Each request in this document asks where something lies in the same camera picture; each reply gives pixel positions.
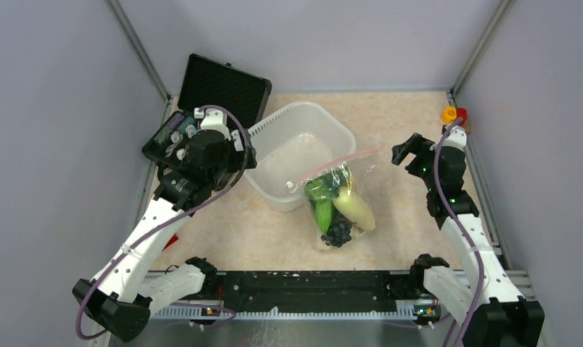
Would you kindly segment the clear zip top bag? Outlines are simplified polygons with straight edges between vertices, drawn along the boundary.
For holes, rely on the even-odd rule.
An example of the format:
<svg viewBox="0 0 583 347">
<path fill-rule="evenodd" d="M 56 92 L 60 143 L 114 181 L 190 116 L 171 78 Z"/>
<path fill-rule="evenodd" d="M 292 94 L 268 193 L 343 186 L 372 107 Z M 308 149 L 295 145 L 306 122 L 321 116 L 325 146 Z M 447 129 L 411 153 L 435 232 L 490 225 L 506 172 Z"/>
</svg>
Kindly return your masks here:
<svg viewBox="0 0 583 347">
<path fill-rule="evenodd" d="M 376 230 L 373 209 L 380 150 L 362 150 L 327 162 L 286 183 L 312 218 L 316 247 L 340 249 Z"/>
</svg>

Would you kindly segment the white radish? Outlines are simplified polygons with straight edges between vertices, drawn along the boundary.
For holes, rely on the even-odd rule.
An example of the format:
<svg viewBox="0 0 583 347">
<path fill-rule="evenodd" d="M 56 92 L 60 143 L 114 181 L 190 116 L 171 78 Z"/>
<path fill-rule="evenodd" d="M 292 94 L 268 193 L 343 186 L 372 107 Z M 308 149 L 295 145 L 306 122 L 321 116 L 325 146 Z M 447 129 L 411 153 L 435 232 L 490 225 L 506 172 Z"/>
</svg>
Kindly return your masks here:
<svg viewBox="0 0 583 347">
<path fill-rule="evenodd" d="M 334 207 L 362 231 L 374 231 L 375 216 L 368 203 L 354 190 L 339 188 L 339 195 L 333 199 Z"/>
</svg>

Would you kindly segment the white plastic basket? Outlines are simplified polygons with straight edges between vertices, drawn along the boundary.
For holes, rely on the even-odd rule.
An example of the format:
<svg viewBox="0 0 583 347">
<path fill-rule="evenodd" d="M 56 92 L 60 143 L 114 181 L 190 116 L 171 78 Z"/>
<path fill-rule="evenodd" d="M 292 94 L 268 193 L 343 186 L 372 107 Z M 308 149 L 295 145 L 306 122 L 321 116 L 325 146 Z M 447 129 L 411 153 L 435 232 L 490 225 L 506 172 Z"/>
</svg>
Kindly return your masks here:
<svg viewBox="0 0 583 347">
<path fill-rule="evenodd" d="M 352 132 L 318 103 L 296 101 L 249 129 L 257 166 L 244 176 L 270 207 L 289 212 L 302 204 L 289 182 L 332 160 L 352 154 Z"/>
</svg>

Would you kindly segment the green leaf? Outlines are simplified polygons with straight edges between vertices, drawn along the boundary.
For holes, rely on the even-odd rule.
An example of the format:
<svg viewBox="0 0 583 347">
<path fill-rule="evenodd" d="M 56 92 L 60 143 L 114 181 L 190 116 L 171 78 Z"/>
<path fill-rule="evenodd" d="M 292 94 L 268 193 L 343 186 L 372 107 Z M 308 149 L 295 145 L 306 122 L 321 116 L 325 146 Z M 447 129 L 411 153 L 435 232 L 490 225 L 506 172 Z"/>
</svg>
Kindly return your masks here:
<svg viewBox="0 0 583 347">
<path fill-rule="evenodd" d="M 310 200 L 331 200 L 338 197 L 341 185 L 337 175 L 327 174 L 307 182 L 304 193 Z"/>
</svg>

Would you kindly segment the green bok choy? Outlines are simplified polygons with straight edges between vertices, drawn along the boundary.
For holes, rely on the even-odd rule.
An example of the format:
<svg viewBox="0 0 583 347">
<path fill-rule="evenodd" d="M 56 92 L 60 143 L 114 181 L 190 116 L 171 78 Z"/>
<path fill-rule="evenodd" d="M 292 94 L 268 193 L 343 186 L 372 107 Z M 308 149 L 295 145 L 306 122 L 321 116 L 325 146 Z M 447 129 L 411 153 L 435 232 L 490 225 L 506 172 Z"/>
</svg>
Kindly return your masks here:
<svg viewBox="0 0 583 347">
<path fill-rule="evenodd" d="M 315 223 L 326 234 L 333 219 L 333 202 L 330 199 L 321 199 L 314 201 L 312 205 Z"/>
</svg>

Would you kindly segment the black grape bunch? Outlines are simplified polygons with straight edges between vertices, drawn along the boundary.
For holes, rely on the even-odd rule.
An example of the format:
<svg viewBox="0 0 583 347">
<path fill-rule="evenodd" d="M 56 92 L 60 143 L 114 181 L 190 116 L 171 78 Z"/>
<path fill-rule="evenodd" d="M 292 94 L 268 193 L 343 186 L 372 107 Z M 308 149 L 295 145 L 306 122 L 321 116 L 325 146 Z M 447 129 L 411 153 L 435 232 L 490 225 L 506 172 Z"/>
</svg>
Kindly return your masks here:
<svg viewBox="0 0 583 347">
<path fill-rule="evenodd" d="M 352 224 L 348 221 L 332 222 L 329 229 L 320 237 L 320 240 L 329 247 L 340 248 L 352 240 Z"/>
</svg>

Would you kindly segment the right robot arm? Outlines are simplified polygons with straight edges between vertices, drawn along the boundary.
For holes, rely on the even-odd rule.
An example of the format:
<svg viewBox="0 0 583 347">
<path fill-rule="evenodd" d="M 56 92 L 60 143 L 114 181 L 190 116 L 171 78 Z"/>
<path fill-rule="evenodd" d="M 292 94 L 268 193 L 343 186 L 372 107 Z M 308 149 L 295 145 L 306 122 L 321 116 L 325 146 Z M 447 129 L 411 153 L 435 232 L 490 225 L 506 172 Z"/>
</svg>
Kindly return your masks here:
<svg viewBox="0 0 583 347">
<path fill-rule="evenodd" d="M 406 166 L 427 188 L 427 210 L 454 248 L 467 279 L 463 284 L 443 261 L 427 254 L 414 262 L 410 291 L 434 295 L 459 325 L 454 346 L 537 346 L 545 321 L 538 301 L 529 300 L 506 273 L 482 227 L 479 210 L 464 189 L 465 134 L 439 145 L 414 133 L 392 148 L 392 163 Z"/>
</svg>

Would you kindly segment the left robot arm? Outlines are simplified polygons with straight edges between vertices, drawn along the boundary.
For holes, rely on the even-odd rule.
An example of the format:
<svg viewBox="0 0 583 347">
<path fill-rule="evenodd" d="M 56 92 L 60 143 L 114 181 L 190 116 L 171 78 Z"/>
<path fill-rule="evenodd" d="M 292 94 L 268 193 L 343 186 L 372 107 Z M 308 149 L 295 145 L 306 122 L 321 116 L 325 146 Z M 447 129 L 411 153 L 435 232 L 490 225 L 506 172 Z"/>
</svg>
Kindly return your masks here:
<svg viewBox="0 0 583 347">
<path fill-rule="evenodd" d="M 153 138 L 144 149 L 151 146 L 156 151 L 147 156 L 168 173 L 160 174 L 162 183 L 114 257 L 72 289 L 80 304 L 75 332 L 82 340 L 112 334 L 130 341 L 159 309 L 189 294 L 207 299 L 216 292 L 215 277 L 192 263 L 153 283 L 146 283 L 145 276 L 192 215 L 223 197 L 246 169 L 256 166 L 249 132 L 230 132 L 225 126 L 191 135 L 171 130 L 163 142 Z"/>
</svg>

